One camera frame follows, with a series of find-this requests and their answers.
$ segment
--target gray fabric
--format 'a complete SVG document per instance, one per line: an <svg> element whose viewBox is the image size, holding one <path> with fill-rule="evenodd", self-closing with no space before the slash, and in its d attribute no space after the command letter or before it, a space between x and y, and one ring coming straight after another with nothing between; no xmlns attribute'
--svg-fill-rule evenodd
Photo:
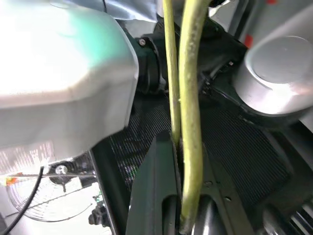
<svg viewBox="0 0 313 235"><path fill-rule="evenodd" d="M105 11L117 20L157 21L157 0L70 0L80 6Z"/></svg>

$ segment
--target gray plastic housing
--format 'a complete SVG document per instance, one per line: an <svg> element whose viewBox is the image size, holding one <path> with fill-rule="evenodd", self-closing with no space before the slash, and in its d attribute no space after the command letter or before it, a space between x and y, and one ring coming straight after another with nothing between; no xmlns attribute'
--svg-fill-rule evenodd
<svg viewBox="0 0 313 235"><path fill-rule="evenodd" d="M0 174L79 156L128 125L138 60L108 14L0 1Z"/></svg>
<svg viewBox="0 0 313 235"><path fill-rule="evenodd" d="M313 4L248 51L233 79L252 109L286 115L313 106Z"/></svg>

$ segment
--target black wire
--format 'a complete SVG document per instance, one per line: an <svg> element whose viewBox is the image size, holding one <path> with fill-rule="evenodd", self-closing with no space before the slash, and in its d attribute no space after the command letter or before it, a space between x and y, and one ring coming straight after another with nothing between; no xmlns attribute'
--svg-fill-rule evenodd
<svg viewBox="0 0 313 235"><path fill-rule="evenodd" d="M6 230L4 230L3 233L1 233L1 235L8 235L11 230L15 227L15 225L19 222L19 220L21 219L21 217L24 215L25 211L28 209L29 205L31 204L33 198L35 197L35 194L37 192L37 189L39 187L40 181L43 177L43 173L44 173L44 167L40 167L40 172L39 175L37 177L37 181L36 184L33 188L33 191L31 192L31 195L29 196L27 202L25 203L25 205L23 206L23 208L21 209L20 213L18 214L18 216L16 216L16 218L14 219L14 221L12 222L12 224L10 224L9 227L6 228Z"/></svg>
<svg viewBox="0 0 313 235"><path fill-rule="evenodd" d="M104 12L106 13L107 12L107 4L106 4L106 0L103 0L103 6L104 6Z"/></svg>

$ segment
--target yellow-green cable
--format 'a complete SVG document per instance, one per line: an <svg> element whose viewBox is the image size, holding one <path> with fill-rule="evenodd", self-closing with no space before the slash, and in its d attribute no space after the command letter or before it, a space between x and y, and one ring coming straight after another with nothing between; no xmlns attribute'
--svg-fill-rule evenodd
<svg viewBox="0 0 313 235"><path fill-rule="evenodd" d="M184 153L181 234L195 223L202 187L203 159L197 83L199 44L211 0L186 0L179 46L179 92Z"/></svg>
<svg viewBox="0 0 313 235"><path fill-rule="evenodd" d="M174 16L172 0L163 0L163 12L164 12L166 60L168 71L168 87L169 87L170 111L172 122L172 137L176 149L179 149L179 139L180 139L179 81L178 81L177 53L174 32Z"/></svg>

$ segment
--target black plastic mount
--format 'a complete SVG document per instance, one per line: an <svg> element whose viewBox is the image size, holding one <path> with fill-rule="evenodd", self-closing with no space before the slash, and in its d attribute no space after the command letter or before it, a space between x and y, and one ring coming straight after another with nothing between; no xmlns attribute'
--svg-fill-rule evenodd
<svg viewBox="0 0 313 235"><path fill-rule="evenodd" d="M168 132L158 134L133 182L126 235L174 235L178 188L174 147Z"/></svg>
<svg viewBox="0 0 313 235"><path fill-rule="evenodd" d="M180 27L177 24L174 26L178 56ZM156 54L160 81L165 82L163 90L166 90L168 89L168 74L163 19L157 22L155 31L152 34L143 35L142 39L149 42L147 44ZM240 63L246 53L246 49L245 45L234 39L221 25L207 18L203 26L198 54L199 88L202 87L205 77L214 77L229 62L233 64Z"/></svg>
<svg viewBox="0 0 313 235"><path fill-rule="evenodd" d="M156 93L160 86L158 58L151 43L144 39L134 39L129 32L125 32L130 40L139 63L137 91L144 94Z"/></svg>

